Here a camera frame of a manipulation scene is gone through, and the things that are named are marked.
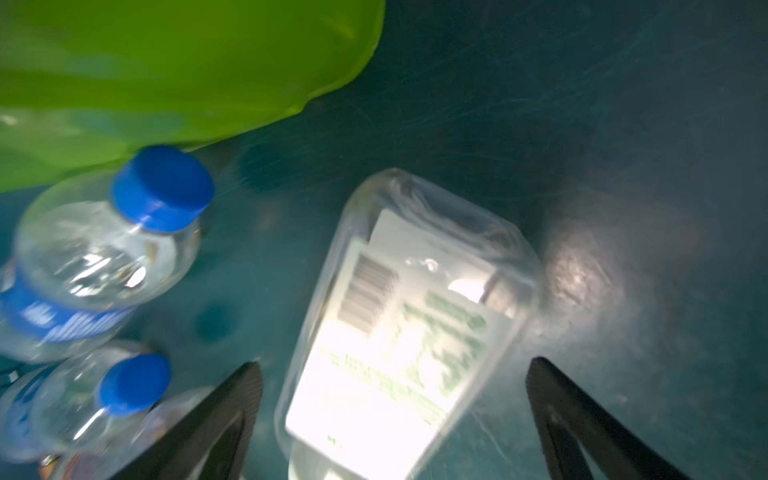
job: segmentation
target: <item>blue bottle label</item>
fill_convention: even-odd
[[[24,388],[19,390],[13,399],[5,417],[5,434],[12,441],[14,449],[29,451],[39,448],[35,437],[32,435],[30,421],[32,400],[35,399],[35,395],[37,395],[45,379],[53,373],[57,366],[58,364],[40,370]]]
[[[129,308],[91,312],[57,305],[41,298],[13,262],[5,267],[0,299],[14,328],[44,342],[71,342],[99,335],[134,311]]]

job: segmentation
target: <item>clear plastic bottle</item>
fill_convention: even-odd
[[[109,340],[189,270],[213,195],[205,167],[171,147],[46,190],[18,225],[0,282],[0,354],[51,362]]]
[[[0,455],[25,463],[99,452],[139,423],[169,382],[164,357],[128,342],[31,372],[0,397]]]
[[[275,413],[292,480],[415,477],[535,314],[507,220],[385,170],[347,203]]]
[[[132,462],[171,430],[202,402],[213,387],[201,387],[162,402],[135,427],[105,444],[98,454],[64,455],[56,463],[49,480],[107,480]],[[205,458],[192,471],[189,480],[200,477]]]

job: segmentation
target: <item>blue bottle cap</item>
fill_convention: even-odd
[[[165,357],[137,355],[116,363],[101,380],[98,396],[109,415],[133,415],[160,399],[170,382]]]
[[[112,184],[112,203],[147,230],[175,232],[194,222],[214,198],[214,181],[191,155],[147,147]]]

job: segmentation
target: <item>white label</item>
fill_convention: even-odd
[[[396,256],[396,245],[373,237],[350,243],[286,419],[292,435],[371,480],[408,477],[511,329],[506,316],[448,290],[458,277],[408,264],[432,258],[428,246]],[[454,276],[490,276],[481,260],[433,250]]]

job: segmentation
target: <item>clear plastic package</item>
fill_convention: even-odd
[[[289,478],[418,474],[541,297],[511,223],[385,170],[347,203],[275,415]]]

